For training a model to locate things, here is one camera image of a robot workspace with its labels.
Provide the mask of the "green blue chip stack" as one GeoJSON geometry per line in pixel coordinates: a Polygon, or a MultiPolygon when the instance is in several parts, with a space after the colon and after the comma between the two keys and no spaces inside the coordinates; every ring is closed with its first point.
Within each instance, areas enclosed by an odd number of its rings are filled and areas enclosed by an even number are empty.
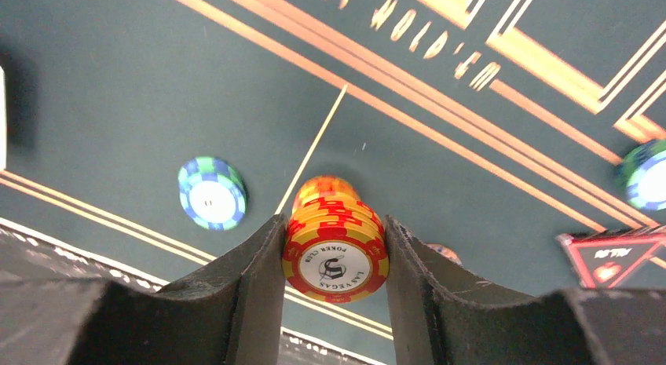
{"type": "Polygon", "coordinates": [[[240,173],[224,159],[197,156],[177,173],[180,204],[199,226],[228,231],[243,220],[247,189],[240,173]]]}

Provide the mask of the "orange red chip stack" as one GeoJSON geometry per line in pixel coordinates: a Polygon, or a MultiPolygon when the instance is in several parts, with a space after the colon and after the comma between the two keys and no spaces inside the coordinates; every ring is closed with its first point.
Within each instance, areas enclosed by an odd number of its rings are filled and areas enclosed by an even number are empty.
{"type": "Polygon", "coordinates": [[[390,271],[382,221],[348,181],[314,177],[296,193],[282,267],[291,286],[312,299],[332,304],[364,299],[390,271]]]}

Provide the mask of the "green blue chips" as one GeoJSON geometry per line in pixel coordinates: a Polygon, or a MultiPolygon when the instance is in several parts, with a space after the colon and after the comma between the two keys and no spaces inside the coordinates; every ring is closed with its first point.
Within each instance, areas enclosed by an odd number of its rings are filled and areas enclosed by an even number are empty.
{"type": "Polygon", "coordinates": [[[616,180],[629,204],[640,210],[665,209],[665,140],[639,145],[621,160],[616,180]]]}

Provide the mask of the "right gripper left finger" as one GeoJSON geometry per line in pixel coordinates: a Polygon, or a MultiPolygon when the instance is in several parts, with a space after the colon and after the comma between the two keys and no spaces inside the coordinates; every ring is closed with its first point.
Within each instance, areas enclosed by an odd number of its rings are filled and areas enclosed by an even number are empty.
{"type": "Polygon", "coordinates": [[[28,264],[1,237],[4,364],[274,364],[282,215],[223,256],[151,292],[28,264]]]}

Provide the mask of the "peach blue chip stack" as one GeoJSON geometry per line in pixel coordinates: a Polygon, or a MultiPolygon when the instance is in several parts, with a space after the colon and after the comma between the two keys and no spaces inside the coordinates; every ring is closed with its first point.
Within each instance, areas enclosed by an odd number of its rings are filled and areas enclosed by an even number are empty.
{"type": "Polygon", "coordinates": [[[449,259],[450,261],[456,263],[459,266],[462,266],[462,262],[459,256],[451,248],[438,243],[428,243],[427,246],[431,249],[442,255],[443,257],[449,259]]]}

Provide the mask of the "red black all-in triangle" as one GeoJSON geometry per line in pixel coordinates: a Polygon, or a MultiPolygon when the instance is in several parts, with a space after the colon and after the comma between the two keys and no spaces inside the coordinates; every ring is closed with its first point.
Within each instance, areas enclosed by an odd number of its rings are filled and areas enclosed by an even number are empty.
{"type": "Polygon", "coordinates": [[[665,276],[665,227],[562,233],[555,237],[581,287],[622,286],[641,268],[665,276]]]}

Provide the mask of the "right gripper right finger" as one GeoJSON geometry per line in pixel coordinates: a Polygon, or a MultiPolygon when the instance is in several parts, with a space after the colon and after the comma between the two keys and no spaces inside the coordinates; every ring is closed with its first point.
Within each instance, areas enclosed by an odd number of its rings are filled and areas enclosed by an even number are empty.
{"type": "Polygon", "coordinates": [[[386,281],[399,364],[662,364],[665,292],[502,287],[385,221],[386,281]]]}

